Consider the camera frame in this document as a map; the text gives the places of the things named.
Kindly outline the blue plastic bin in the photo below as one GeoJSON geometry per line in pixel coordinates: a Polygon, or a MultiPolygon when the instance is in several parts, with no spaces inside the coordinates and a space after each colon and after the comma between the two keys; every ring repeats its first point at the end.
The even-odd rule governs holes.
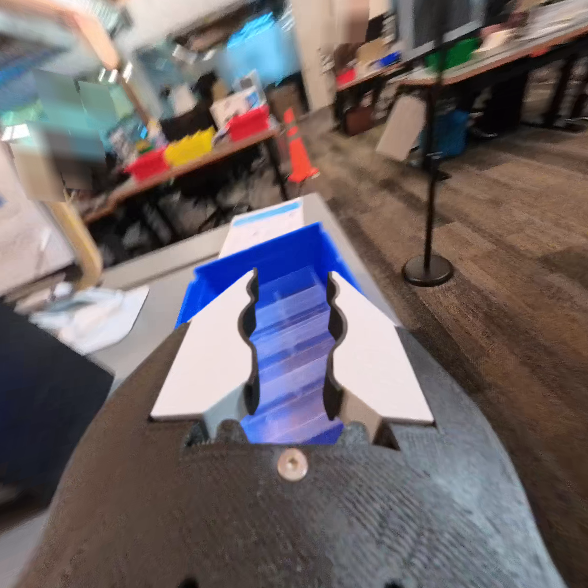
{"type": "MultiPolygon", "coordinates": [[[[321,223],[315,223],[239,253],[196,267],[193,273],[194,278],[187,285],[175,328],[186,323],[232,283],[253,268],[258,270],[259,282],[264,283],[305,266],[314,268],[324,285],[324,290],[317,287],[304,290],[284,299],[286,304],[296,307],[327,303],[327,277],[331,271],[340,273],[352,286],[361,291],[355,276],[330,235],[324,230],[321,223]]],[[[305,342],[289,349],[278,349],[275,343],[271,343],[268,348],[261,348],[254,344],[258,354],[259,373],[275,361],[289,357],[328,337],[305,342]]]]}

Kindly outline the blue storage crate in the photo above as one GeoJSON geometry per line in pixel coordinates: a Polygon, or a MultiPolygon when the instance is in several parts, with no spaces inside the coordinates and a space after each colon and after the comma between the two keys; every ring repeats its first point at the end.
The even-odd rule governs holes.
{"type": "Polygon", "coordinates": [[[459,109],[437,114],[433,125],[433,153],[443,159],[461,155],[466,148],[469,120],[469,113],[459,109]]]}

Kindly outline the grey desk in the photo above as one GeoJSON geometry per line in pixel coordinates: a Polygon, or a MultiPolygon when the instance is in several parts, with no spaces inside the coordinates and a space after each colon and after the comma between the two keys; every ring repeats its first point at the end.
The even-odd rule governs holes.
{"type": "MultiPolygon", "coordinates": [[[[303,196],[305,224],[321,223],[352,271],[366,297],[393,322],[401,320],[360,259],[342,226],[319,193],[303,196]]],[[[148,285],[149,293],[130,333],[110,348],[91,356],[114,373],[109,396],[171,333],[194,269],[216,259],[228,234],[228,226],[211,230],[151,254],[107,269],[102,285],[109,289],[131,290],[148,285]]],[[[33,505],[12,506],[1,515],[1,586],[13,584],[32,556],[47,522],[48,508],[33,505]]]]}

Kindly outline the orange traffic cone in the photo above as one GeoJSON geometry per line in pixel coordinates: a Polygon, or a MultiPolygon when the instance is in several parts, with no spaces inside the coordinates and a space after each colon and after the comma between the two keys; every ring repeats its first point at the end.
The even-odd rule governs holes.
{"type": "Polygon", "coordinates": [[[302,186],[305,181],[319,175],[319,169],[311,164],[310,158],[303,143],[298,121],[292,107],[287,108],[283,114],[288,144],[291,172],[288,180],[291,183],[302,186]]]}

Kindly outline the long wooden table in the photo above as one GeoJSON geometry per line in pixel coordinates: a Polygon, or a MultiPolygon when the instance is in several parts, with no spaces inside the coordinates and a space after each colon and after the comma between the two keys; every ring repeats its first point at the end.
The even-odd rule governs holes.
{"type": "Polygon", "coordinates": [[[92,224],[101,218],[111,215],[121,203],[135,195],[198,169],[218,164],[220,161],[233,157],[237,153],[241,153],[253,146],[264,144],[268,148],[270,142],[279,138],[281,132],[282,127],[275,120],[271,120],[267,130],[263,130],[238,142],[224,142],[203,156],[189,161],[184,165],[171,167],[145,180],[128,179],[125,183],[110,192],[99,208],[84,214],[82,221],[86,225],[92,224]]]}

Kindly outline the yellow plastic bin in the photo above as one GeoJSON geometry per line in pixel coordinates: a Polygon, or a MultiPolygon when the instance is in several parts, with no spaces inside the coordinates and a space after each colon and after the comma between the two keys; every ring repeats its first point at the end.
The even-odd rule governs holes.
{"type": "Polygon", "coordinates": [[[168,144],[164,151],[167,164],[170,167],[181,166],[206,155],[213,148],[216,134],[214,126],[210,126],[168,144]]]}

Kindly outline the loose white paper sheets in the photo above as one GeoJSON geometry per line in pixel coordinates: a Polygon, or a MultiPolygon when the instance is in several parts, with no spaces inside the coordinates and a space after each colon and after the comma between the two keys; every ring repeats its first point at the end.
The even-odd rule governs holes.
{"type": "Polygon", "coordinates": [[[149,286],[131,290],[90,288],[50,303],[29,321],[86,356],[121,342],[132,330],[149,286]]]}

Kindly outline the black pole stand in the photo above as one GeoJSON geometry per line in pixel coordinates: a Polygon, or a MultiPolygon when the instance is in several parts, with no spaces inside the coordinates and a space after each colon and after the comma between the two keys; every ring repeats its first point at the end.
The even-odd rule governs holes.
{"type": "Polygon", "coordinates": [[[404,280],[420,288],[433,288],[445,284],[454,274],[451,262],[443,256],[433,253],[435,201],[440,160],[440,155],[435,151],[435,118],[437,101],[443,85],[447,52],[450,47],[450,42],[444,40],[445,34],[449,30],[449,4],[449,1],[436,1],[435,4],[437,27],[432,52],[437,55],[437,66],[433,84],[427,92],[426,133],[422,159],[422,169],[428,173],[429,177],[423,253],[409,259],[402,268],[404,280]]]}

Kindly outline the grey cardboard panel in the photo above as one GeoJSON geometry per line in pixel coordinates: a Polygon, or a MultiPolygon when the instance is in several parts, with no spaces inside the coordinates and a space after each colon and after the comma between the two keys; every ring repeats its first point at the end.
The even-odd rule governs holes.
{"type": "Polygon", "coordinates": [[[405,161],[424,128],[426,102],[415,95],[403,94],[396,99],[376,153],[396,162],[405,161]]]}

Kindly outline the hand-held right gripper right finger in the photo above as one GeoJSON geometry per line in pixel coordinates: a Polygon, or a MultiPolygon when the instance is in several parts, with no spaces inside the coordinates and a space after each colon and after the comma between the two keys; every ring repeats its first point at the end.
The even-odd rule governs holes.
{"type": "Polygon", "coordinates": [[[323,384],[327,418],[361,424],[373,444],[383,442],[390,424],[435,425],[393,320],[336,271],[326,296],[334,340],[323,384]]]}

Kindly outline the white printed paper sheet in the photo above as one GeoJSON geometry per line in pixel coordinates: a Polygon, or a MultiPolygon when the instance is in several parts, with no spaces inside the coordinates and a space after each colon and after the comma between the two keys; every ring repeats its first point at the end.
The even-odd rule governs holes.
{"type": "Polygon", "coordinates": [[[239,253],[305,226],[303,197],[235,216],[219,257],[239,253]]]}

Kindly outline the instruction poster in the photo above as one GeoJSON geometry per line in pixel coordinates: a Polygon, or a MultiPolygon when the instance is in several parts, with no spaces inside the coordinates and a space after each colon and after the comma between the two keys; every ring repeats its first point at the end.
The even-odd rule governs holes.
{"type": "Polygon", "coordinates": [[[1,205],[1,292],[53,274],[76,260],[42,206],[27,199],[1,205]]]}

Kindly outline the green plastic bin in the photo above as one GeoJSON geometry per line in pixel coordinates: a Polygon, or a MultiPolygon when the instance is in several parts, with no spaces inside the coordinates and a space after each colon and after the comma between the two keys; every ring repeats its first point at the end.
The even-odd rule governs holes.
{"type": "MultiPolygon", "coordinates": [[[[455,45],[449,48],[445,53],[445,61],[443,62],[443,70],[448,70],[460,66],[472,57],[472,54],[481,45],[479,37],[470,37],[458,41],[455,45]]],[[[440,52],[434,52],[425,57],[425,67],[432,71],[437,71],[440,64],[440,52]]]]}

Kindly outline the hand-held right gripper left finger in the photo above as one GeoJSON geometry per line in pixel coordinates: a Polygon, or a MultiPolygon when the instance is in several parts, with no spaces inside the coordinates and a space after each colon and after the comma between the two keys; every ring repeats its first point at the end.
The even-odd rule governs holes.
{"type": "Polygon", "coordinates": [[[151,409],[154,422],[192,422],[217,437],[226,420],[240,422],[259,406],[256,328],[259,276],[251,269],[189,321],[151,409]]]}

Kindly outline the red plastic bin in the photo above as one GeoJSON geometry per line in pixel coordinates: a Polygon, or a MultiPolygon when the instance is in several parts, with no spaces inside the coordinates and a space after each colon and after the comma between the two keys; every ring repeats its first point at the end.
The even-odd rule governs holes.
{"type": "Polygon", "coordinates": [[[270,111],[267,104],[254,107],[244,114],[233,116],[226,125],[233,142],[243,141],[270,128],[270,111]]]}
{"type": "Polygon", "coordinates": [[[143,182],[166,172],[170,166],[165,156],[166,147],[152,149],[139,155],[124,171],[136,182],[143,182]]]}

